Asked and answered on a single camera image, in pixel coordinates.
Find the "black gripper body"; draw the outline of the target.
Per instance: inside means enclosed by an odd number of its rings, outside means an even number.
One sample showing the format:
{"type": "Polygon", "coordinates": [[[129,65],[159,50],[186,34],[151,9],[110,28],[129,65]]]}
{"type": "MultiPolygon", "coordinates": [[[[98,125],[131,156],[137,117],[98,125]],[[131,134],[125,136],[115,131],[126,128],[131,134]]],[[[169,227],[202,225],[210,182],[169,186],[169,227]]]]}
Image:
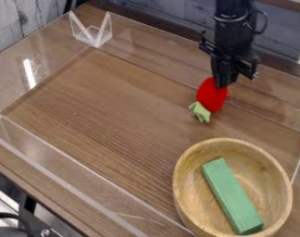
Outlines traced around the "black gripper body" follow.
{"type": "Polygon", "coordinates": [[[201,37],[202,39],[198,43],[198,48],[210,55],[210,59],[217,57],[224,61],[225,73],[226,63],[229,61],[237,61],[240,64],[240,76],[242,75],[253,81],[258,76],[260,63],[258,55],[253,49],[254,33],[248,31],[242,36],[236,35],[233,37],[233,39],[238,41],[236,46],[225,46],[225,43],[217,44],[215,40],[207,37],[205,31],[201,32],[201,37]]]}

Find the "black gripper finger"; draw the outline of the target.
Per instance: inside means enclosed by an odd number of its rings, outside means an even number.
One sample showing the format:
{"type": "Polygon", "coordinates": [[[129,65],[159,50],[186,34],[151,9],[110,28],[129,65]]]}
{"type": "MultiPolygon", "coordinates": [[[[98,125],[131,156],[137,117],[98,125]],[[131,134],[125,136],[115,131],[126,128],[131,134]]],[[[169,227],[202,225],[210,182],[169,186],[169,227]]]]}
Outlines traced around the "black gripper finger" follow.
{"type": "Polygon", "coordinates": [[[215,80],[215,85],[218,88],[224,89],[226,87],[224,61],[219,58],[214,57],[210,60],[210,65],[211,65],[211,74],[215,80]]]}
{"type": "Polygon", "coordinates": [[[238,70],[238,62],[237,61],[229,61],[226,63],[226,83],[225,86],[229,86],[232,83],[234,83],[240,76],[240,70],[238,70]]]}

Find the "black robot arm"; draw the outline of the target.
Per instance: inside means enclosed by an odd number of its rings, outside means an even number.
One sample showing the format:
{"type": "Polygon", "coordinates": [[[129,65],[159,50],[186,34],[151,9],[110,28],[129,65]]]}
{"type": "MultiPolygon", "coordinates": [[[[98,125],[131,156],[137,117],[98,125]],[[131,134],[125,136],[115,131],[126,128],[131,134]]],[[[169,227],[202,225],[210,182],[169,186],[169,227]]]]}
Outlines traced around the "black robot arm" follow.
{"type": "Polygon", "coordinates": [[[253,80],[258,75],[258,54],[253,41],[268,27],[266,13],[254,0],[215,0],[213,39],[202,36],[199,49],[210,55],[211,75],[221,89],[242,75],[253,80]]]}

